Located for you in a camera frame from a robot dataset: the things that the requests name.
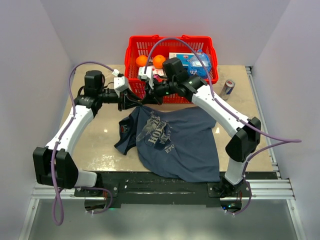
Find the navy blue printed t-shirt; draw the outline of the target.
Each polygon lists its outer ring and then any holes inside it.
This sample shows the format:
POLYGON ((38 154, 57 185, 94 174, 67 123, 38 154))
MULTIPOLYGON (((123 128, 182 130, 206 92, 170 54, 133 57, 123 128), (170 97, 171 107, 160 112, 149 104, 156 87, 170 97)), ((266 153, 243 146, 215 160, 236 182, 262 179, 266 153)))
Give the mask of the navy blue printed t-shirt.
POLYGON ((139 106, 119 122, 120 139, 114 147, 123 155, 136 148, 142 165, 161 177, 219 182, 215 125, 197 106, 171 112, 139 106))

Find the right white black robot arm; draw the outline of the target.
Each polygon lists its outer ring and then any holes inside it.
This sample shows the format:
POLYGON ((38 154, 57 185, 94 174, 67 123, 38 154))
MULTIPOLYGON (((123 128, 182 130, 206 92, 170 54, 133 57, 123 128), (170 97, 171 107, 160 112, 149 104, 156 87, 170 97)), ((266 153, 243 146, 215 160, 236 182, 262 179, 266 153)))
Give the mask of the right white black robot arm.
POLYGON ((167 79, 158 82, 150 66, 138 69, 138 78, 145 82, 145 97, 142 103, 162 103, 162 98, 177 94, 206 111, 228 133, 230 141, 225 147, 229 156, 227 171, 214 191, 219 197, 233 197, 245 182, 245 169, 249 157, 260 143, 261 121, 249 118, 236 111, 210 88, 208 82, 198 75, 190 76, 178 58, 170 58, 163 63, 167 79))

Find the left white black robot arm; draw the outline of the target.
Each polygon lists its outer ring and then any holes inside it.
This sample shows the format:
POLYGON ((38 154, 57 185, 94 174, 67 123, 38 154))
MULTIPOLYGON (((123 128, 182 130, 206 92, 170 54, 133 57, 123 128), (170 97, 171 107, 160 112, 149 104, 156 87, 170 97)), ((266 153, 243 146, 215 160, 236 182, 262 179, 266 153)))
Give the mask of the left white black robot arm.
POLYGON ((84 85, 73 101, 70 113, 57 134, 44 147, 32 154, 38 184, 57 189, 85 188, 92 196, 99 196, 104 184, 98 173, 81 170, 72 155, 85 128, 97 115, 103 104, 117 104, 118 110, 138 106, 140 98, 129 87, 123 74, 113 79, 113 88, 105 87, 105 76, 99 70, 89 70, 84 85))

